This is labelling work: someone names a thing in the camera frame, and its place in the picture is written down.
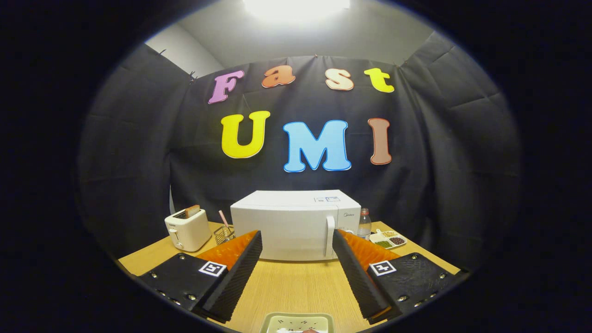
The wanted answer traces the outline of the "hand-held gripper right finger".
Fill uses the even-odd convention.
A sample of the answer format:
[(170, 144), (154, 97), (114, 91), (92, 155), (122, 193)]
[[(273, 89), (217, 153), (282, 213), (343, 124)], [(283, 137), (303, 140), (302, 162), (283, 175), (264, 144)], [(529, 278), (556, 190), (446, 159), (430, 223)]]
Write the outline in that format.
[(468, 277), (467, 272), (454, 274), (421, 253), (400, 256), (341, 229), (334, 231), (332, 246), (370, 324), (415, 312)]

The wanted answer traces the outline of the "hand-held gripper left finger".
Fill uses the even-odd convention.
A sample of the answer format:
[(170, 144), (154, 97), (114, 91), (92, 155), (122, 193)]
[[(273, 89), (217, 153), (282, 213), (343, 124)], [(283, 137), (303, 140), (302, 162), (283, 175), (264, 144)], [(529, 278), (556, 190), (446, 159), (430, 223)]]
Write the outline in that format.
[(197, 256), (178, 253), (140, 275), (139, 282), (193, 314), (225, 323), (261, 252), (262, 234), (252, 230)]

